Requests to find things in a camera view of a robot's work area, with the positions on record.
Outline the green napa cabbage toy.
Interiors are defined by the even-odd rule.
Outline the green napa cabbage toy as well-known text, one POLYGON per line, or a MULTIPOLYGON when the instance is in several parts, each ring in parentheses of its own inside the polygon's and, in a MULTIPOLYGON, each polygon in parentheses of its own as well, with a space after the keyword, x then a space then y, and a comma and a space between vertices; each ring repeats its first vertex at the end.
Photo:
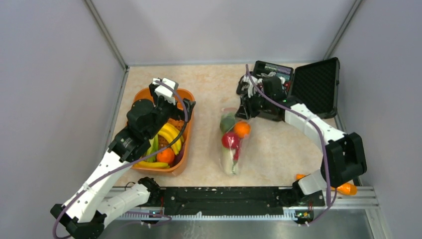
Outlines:
POLYGON ((223 172, 227 175, 239 174, 239 165, 235 159, 235 149, 222 148, 220 165, 223 172))

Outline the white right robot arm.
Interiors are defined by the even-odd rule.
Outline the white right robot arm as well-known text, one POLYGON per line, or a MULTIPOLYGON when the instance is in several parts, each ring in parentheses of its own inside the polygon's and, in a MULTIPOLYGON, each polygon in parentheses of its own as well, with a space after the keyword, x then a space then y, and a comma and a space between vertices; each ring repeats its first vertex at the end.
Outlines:
POLYGON ((249 74, 238 83, 241 99, 240 117, 251 119, 260 113, 274 113, 280 121, 300 130, 322 152, 319 170, 296 180, 292 185, 292 199, 305 205, 312 194, 338 188, 367 172, 367 163, 361 136, 347 134, 332 128, 298 98, 287 96, 276 87, 282 86, 279 77, 257 79, 249 74))

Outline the red chili pepper toy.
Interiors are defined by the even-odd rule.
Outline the red chili pepper toy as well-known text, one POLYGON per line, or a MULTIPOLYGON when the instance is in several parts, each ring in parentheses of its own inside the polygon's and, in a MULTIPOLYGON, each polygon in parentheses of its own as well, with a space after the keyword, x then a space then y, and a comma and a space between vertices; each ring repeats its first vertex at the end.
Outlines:
POLYGON ((233 149, 232 150, 232 153, 233 153, 233 161, 234 162, 237 162, 238 161, 238 159, 239 159, 239 152, 240 152, 240 149, 239 148, 235 148, 235 149, 233 149))

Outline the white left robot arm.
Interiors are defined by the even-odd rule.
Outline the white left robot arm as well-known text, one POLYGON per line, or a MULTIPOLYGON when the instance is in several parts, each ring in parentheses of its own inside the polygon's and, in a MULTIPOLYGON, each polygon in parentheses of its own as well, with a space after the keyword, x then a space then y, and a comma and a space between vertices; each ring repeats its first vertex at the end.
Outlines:
POLYGON ((80 189, 66 202, 55 204, 51 215, 55 218, 52 236, 62 225, 67 238, 97 239, 105 228, 135 206, 153 206, 159 201, 158 184, 142 178, 129 190, 105 199, 115 182, 137 162, 153 156, 147 150, 150 140, 169 119, 181 120, 183 130, 192 118, 195 101, 182 99, 179 109, 175 97, 154 96, 140 99, 127 112, 127 125, 115 136, 101 162, 80 189))

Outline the orange fruit toy back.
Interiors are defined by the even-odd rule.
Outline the orange fruit toy back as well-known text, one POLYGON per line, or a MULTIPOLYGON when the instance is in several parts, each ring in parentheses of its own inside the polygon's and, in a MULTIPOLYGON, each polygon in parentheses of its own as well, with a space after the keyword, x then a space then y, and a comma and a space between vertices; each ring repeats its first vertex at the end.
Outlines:
POLYGON ((239 138, 246 138, 250 135, 251 126, 246 121, 238 121, 237 123, 235 123, 233 131, 239 138))

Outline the red apple toy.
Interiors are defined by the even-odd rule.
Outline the red apple toy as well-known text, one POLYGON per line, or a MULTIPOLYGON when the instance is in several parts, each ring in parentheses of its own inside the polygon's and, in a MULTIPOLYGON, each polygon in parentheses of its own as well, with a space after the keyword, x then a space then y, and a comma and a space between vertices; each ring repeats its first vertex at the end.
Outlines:
POLYGON ((227 132, 221 137, 223 147, 227 149, 240 148, 241 139, 234 132, 227 132))

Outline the green lime toy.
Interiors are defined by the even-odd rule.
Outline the green lime toy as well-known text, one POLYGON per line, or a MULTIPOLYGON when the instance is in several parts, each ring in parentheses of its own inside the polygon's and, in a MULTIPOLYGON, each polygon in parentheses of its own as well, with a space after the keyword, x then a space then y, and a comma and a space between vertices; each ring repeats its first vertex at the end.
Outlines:
POLYGON ((219 123, 219 128, 222 133, 229 132, 233 129, 236 124, 236 118, 233 113, 224 114, 219 123))

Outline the clear zip top bag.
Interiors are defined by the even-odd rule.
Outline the clear zip top bag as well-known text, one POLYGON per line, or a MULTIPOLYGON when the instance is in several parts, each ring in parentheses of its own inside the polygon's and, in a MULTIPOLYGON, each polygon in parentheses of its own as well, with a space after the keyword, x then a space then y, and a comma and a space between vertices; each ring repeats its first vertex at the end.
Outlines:
POLYGON ((219 163, 225 174, 237 175, 246 157, 244 151, 251 135, 251 125, 243 115, 237 114, 236 108, 223 108, 220 113, 219 163))

